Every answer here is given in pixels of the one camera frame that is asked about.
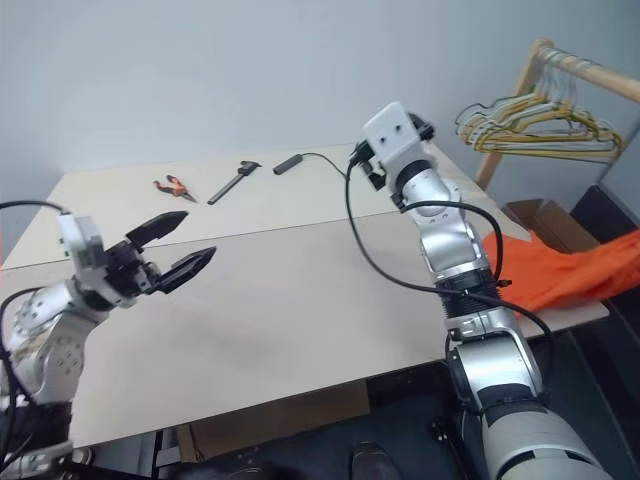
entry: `orange-handled pliers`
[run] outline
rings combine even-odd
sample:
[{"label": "orange-handled pliers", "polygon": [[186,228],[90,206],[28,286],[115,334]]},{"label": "orange-handled pliers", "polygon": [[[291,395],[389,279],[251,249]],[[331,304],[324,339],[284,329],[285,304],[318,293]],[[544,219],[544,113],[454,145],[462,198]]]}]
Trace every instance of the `orange-handled pliers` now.
[{"label": "orange-handled pliers", "polygon": [[174,197],[184,197],[187,200],[198,203],[198,201],[191,196],[187,187],[185,187],[180,180],[178,180],[173,175],[167,175],[167,180],[171,183],[170,186],[162,185],[159,181],[154,180],[153,184],[156,186],[158,190],[164,193],[170,193]]}]

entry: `orange fabric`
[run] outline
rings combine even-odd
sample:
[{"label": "orange fabric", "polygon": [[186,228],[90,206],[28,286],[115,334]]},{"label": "orange fabric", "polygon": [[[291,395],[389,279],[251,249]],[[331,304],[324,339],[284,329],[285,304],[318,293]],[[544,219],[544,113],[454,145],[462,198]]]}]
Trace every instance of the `orange fabric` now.
[{"label": "orange fabric", "polygon": [[[557,252],[530,233],[531,242],[504,237],[502,278],[513,284],[501,294],[509,302],[535,311],[604,300],[640,285],[640,230],[572,254]],[[483,243],[495,268],[495,234]]]}]

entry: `shoe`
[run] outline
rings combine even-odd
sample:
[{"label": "shoe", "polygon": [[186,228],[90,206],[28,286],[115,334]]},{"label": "shoe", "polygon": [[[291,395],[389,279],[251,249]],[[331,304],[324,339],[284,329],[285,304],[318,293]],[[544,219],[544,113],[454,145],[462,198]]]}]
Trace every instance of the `shoe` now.
[{"label": "shoe", "polygon": [[363,442],[353,450],[351,480],[402,480],[402,476],[382,447]]},{"label": "shoe", "polygon": [[226,480],[275,480],[276,477],[272,468],[247,467],[230,473]]}]

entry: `wooden rack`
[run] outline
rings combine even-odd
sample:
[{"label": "wooden rack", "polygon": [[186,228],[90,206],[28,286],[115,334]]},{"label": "wooden rack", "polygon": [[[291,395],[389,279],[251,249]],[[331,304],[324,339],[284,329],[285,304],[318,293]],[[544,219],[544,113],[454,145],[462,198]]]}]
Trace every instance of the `wooden rack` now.
[{"label": "wooden rack", "polygon": [[[514,96],[524,95],[531,91],[531,88],[540,77],[542,73],[541,67],[545,63],[640,103],[640,81],[614,72],[590,60],[556,49],[553,46],[553,42],[548,39],[539,39],[533,42],[527,64],[513,90]],[[476,183],[480,188],[487,189],[501,160],[502,154],[498,152],[484,155],[480,168],[476,173]]]}]

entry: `wire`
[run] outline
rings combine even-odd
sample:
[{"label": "wire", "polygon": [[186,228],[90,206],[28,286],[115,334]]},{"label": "wire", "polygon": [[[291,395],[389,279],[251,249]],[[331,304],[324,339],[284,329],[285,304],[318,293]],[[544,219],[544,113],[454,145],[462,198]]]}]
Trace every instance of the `wire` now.
[{"label": "wire", "polygon": [[9,468],[9,465],[11,465],[13,462],[15,462],[18,457],[20,457],[20,455],[22,455],[24,453],[24,451],[27,449],[27,447],[29,446],[29,444],[31,443],[31,440],[33,440],[33,434],[29,434],[29,436],[27,437],[27,439],[22,442],[22,444],[15,449],[15,451],[9,455],[9,458],[7,458],[7,461],[4,462],[4,465],[2,465],[2,470],[0,471],[5,471],[7,468]]},{"label": "wire", "polygon": [[444,358],[449,357],[449,348],[451,348],[451,333],[447,331],[447,336],[444,337]]},{"label": "wire", "polygon": [[[57,210],[61,214],[68,213],[68,210],[52,202],[46,202],[43,200],[14,200],[10,202],[2,202],[0,203],[0,210],[10,207],[18,207],[24,205],[34,205],[41,207],[49,207],[54,210]],[[7,384],[9,386],[9,406],[4,412],[6,415],[6,426],[2,432],[2,438],[0,439],[0,472],[4,471],[9,463],[18,458],[18,455],[21,453],[20,451],[27,447],[27,444],[31,440],[31,438],[27,438],[27,441],[23,443],[18,449],[13,453],[13,455],[7,459],[10,461],[5,462],[5,458],[9,453],[11,438],[13,437],[13,433],[16,425],[16,409],[18,405],[18,394],[22,392],[25,399],[29,402],[30,405],[34,405],[33,397],[29,393],[29,391],[24,387],[20,379],[17,377],[15,371],[13,370],[13,365],[11,364],[11,353],[6,349],[4,345],[4,339],[2,333],[4,332],[2,323],[4,319],[4,314],[7,310],[7,307],[11,302],[13,302],[16,298],[21,297],[22,295],[26,295],[27,293],[33,293],[37,290],[40,290],[42,287],[32,287],[26,288],[24,290],[20,290],[12,295],[9,295],[4,299],[2,304],[0,304],[0,360],[2,361],[2,366],[4,367],[4,371],[7,375]]]},{"label": "wire", "polygon": [[[532,312],[530,312],[526,308],[523,308],[523,307],[521,307],[519,305],[516,305],[514,303],[511,303],[511,302],[507,302],[505,300],[501,300],[499,298],[487,297],[485,295],[466,292],[466,291],[462,291],[462,290],[452,290],[452,289],[448,289],[448,288],[439,288],[439,287],[427,287],[425,285],[417,285],[417,284],[414,284],[414,283],[405,282],[404,280],[400,280],[399,278],[396,278],[396,277],[388,274],[387,272],[382,270],[382,268],[380,268],[373,261],[373,259],[369,255],[369,252],[367,251],[367,249],[365,248],[364,244],[362,243],[362,239],[360,238],[360,234],[358,233],[358,229],[356,228],[356,224],[355,224],[355,221],[353,219],[353,212],[351,210],[351,195],[350,195],[349,184],[351,183],[351,172],[352,172],[353,168],[355,167],[355,165],[356,165],[355,163],[350,162],[349,163],[349,167],[347,168],[347,173],[346,173],[346,178],[345,178],[345,186],[344,186],[345,207],[346,207],[346,210],[347,210],[347,217],[348,217],[348,220],[349,220],[349,225],[351,226],[351,231],[353,232],[353,236],[354,236],[354,238],[356,240],[356,243],[358,244],[358,248],[360,249],[360,252],[362,253],[362,256],[364,256],[365,260],[367,260],[369,265],[376,272],[378,272],[381,276],[383,276],[387,280],[389,280],[389,281],[391,281],[391,282],[393,282],[393,283],[395,283],[397,285],[400,285],[402,287],[410,288],[411,290],[417,290],[417,291],[420,291],[420,292],[437,293],[438,295],[456,295],[456,296],[460,296],[460,297],[468,297],[468,298],[471,298],[471,299],[476,300],[478,302],[484,303],[485,305],[490,306],[490,307],[505,307],[505,308],[508,308],[510,310],[513,310],[513,311],[516,311],[516,312],[520,313],[524,317],[526,317],[529,320],[531,320],[534,324],[536,324],[542,330],[542,332],[543,332],[543,334],[544,334],[544,336],[545,336],[545,338],[547,340],[549,357],[548,357],[548,362],[547,362],[546,369],[545,369],[546,372],[545,372],[544,375],[546,377],[546,383],[548,385],[550,383],[551,377],[553,375],[553,367],[554,367],[554,362],[555,362],[556,346],[555,346],[555,339],[553,337],[551,329],[544,322],[544,320],[542,320],[540,317],[538,317],[537,315],[533,314]],[[413,205],[415,205],[415,207],[413,207],[413,205],[409,205],[409,207],[417,208],[420,203],[422,203],[422,202],[417,202],[416,204],[413,204]],[[451,202],[451,203],[452,203],[451,206],[454,206],[454,207],[458,206],[456,202]],[[491,217],[491,215],[488,212],[484,212],[484,213],[486,213],[489,217]],[[496,236],[501,237],[502,236],[502,232],[500,231],[499,228],[500,227],[498,226],[498,230],[496,231]]]},{"label": "wire", "polygon": [[18,393],[22,391],[25,398],[32,403],[33,398],[27,391],[27,389],[22,385],[20,380],[15,374],[13,370],[13,365],[11,364],[11,353],[6,349],[4,345],[4,340],[2,339],[3,330],[3,319],[4,314],[7,310],[7,307],[11,302],[13,302],[16,298],[21,297],[22,295],[26,295],[27,293],[33,293],[37,290],[40,290],[42,287],[32,287],[26,288],[24,290],[20,290],[16,293],[9,295],[4,299],[2,304],[0,304],[0,358],[2,359],[2,366],[4,367],[4,371],[7,375],[7,383],[9,385],[9,406],[5,411],[6,415],[6,426],[3,431],[2,438],[0,439],[0,472],[2,472],[6,468],[6,463],[4,459],[9,453],[9,446],[11,442],[11,438],[13,437],[15,425],[16,425],[16,408],[18,404]]},{"label": "wire", "polygon": [[400,209],[400,213],[406,213],[409,210],[413,210],[415,208],[420,207],[454,207],[459,208],[460,210],[468,210],[473,213],[477,213],[481,217],[484,217],[493,227],[493,231],[496,234],[496,271],[494,273],[494,278],[496,281],[500,280],[500,275],[502,274],[502,262],[504,257],[504,239],[502,238],[502,229],[500,228],[500,224],[495,219],[493,215],[491,215],[486,210],[483,210],[480,207],[476,207],[475,205],[471,205],[469,203],[463,202],[449,202],[445,200],[426,200],[422,202],[415,202],[411,205],[407,205]]},{"label": "wire", "polygon": [[327,162],[329,162],[331,164],[331,166],[336,170],[336,172],[338,172],[340,175],[342,175],[342,178],[344,178],[345,180],[347,179],[347,175],[340,170],[340,168],[338,168],[338,166],[331,161],[331,159],[329,157],[327,157],[326,155],[323,155],[321,153],[316,153],[316,152],[307,152],[307,153],[301,153],[300,154],[303,157],[306,156],[313,156],[313,157],[320,157],[323,158],[324,160],[326,160]]},{"label": "wire", "polygon": [[464,423],[467,420],[467,409],[462,410],[462,420],[460,421],[460,438],[464,442]]},{"label": "wire", "polygon": [[18,207],[21,205],[39,205],[41,207],[53,208],[60,213],[68,213],[68,210],[66,208],[55,203],[45,202],[43,200],[14,200],[11,202],[3,202],[0,203],[0,210],[2,210],[3,208]]}]

